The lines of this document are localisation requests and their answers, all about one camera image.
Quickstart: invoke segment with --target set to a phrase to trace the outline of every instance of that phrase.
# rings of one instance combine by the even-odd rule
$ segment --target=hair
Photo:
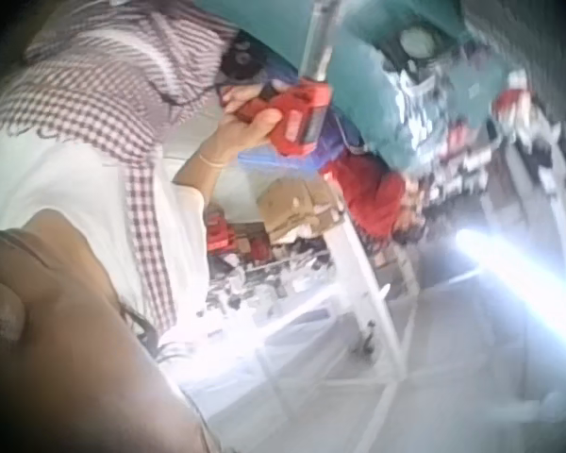
[[[402,246],[418,243],[425,235],[426,225],[413,225],[407,229],[392,232],[392,240]]]

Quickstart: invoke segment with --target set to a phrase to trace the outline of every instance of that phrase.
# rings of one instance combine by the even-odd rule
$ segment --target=checkered scarf
[[[176,322],[153,192],[159,145],[204,104],[235,34],[187,0],[70,0],[0,91],[0,130],[87,143],[122,163],[128,235],[159,333]]]

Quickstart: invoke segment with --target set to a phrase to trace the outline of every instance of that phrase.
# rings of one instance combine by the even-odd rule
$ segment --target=person
[[[236,30],[184,0],[118,3],[66,2],[0,88],[5,451],[221,450],[153,358],[192,341],[203,209],[281,112],[242,123],[260,87],[224,89],[223,121],[169,180],[164,134],[220,88]]]
[[[359,233],[368,242],[392,239],[407,245],[423,238],[423,194],[377,156],[353,154],[346,149],[324,168],[323,174],[340,187]]]

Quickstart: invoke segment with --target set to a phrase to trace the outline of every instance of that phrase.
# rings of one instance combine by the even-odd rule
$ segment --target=gold bangle
[[[225,168],[226,167],[225,163],[213,162],[213,161],[209,160],[208,158],[206,158],[203,154],[201,154],[201,153],[198,153],[198,154],[199,154],[199,159],[210,167],[213,167],[213,168]]]

